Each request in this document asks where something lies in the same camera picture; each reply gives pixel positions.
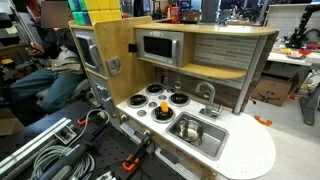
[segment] floor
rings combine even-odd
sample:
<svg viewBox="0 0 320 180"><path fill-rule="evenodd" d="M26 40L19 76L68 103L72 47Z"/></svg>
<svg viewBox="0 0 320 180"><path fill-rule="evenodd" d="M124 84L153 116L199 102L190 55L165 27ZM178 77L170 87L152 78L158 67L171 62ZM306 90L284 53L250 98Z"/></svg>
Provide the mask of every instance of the floor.
<svg viewBox="0 0 320 180"><path fill-rule="evenodd" d="M320 111L314 126L302 121L299 100L286 100L281 108L257 101L248 103L245 113L271 120L266 127L277 149L276 162L259 180L319 180L320 179Z"/></svg>

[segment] person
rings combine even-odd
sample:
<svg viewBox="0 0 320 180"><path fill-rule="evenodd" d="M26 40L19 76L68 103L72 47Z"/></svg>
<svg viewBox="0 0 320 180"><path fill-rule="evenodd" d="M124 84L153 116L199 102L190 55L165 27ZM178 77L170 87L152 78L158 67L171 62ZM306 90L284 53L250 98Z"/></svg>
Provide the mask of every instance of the person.
<svg viewBox="0 0 320 180"><path fill-rule="evenodd" d="M54 18L57 19L59 14L63 12L59 12L59 8L55 8L55 10ZM68 20L72 19L71 10L68 9ZM51 59L56 59L62 47L74 52L79 57L72 34L68 28L51 28L43 43L31 42L31 46L33 48L28 48L28 51L42 58L50 57ZM50 69L40 69L9 86L10 102L17 103L28 99L37 92L50 87L39 106L45 113L51 114L66 106L68 98L83 78L83 74L57 73Z"/></svg>

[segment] white countertop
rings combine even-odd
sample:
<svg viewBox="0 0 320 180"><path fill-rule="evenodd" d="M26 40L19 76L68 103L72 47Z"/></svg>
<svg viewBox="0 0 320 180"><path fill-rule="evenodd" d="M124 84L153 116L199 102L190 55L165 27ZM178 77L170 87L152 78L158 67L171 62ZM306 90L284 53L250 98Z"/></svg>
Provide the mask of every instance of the white countertop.
<svg viewBox="0 0 320 180"><path fill-rule="evenodd" d="M138 94L146 95L146 92L142 90ZM198 115L200 109L205 107L203 104L191 100L188 106L175 107L169 103L169 96L172 93L165 90L163 94L167 96L165 102L175 111L176 117L181 112L187 112L229 132L226 145L217 161L208 159L199 151L188 147L185 143L169 135L166 128L172 122L159 124L153 121L151 118L153 108L148 105L143 108L131 108L124 101L118 104L117 108L228 179L255 179L263 176L271 169L276 158L273 139L266 128L253 117L244 113L236 116L231 113L231 109L224 108L220 116L216 120L212 120ZM162 102L158 99L158 96L149 99L149 102L152 101L156 102L158 106ZM137 112L141 109L146 110L146 116L139 117L137 115Z"/></svg>
<svg viewBox="0 0 320 180"><path fill-rule="evenodd" d="M311 66L311 64L320 64L320 53L313 52L304 59L291 59L288 58L286 54L271 52L268 61L297 64L302 66Z"/></svg>

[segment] jeans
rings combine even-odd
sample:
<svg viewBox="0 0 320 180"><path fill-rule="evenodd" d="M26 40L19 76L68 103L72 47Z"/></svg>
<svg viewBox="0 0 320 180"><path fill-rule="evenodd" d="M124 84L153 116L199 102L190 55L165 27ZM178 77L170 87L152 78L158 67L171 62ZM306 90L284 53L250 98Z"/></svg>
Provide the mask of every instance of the jeans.
<svg viewBox="0 0 320 180"><path fill-rule="evenodd" d="M40 107L46 113L53 113L66 106L68 98L82 80L83 75L81 74L56 74L51 70L41 69L13 83L9 91L11 100L15 103L50 87L40 103Z"/></svg>

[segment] computer monitor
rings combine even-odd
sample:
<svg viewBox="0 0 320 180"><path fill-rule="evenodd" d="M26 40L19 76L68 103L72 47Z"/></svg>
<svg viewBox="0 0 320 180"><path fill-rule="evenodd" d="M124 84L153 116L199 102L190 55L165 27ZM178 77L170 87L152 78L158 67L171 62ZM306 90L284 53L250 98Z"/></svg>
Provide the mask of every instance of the computer monitor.
<svg viewBox="0 0 320 180"><path fill-rule="evenodd" d="M143 12L151 12L150 0L143 0Z"/></svg>

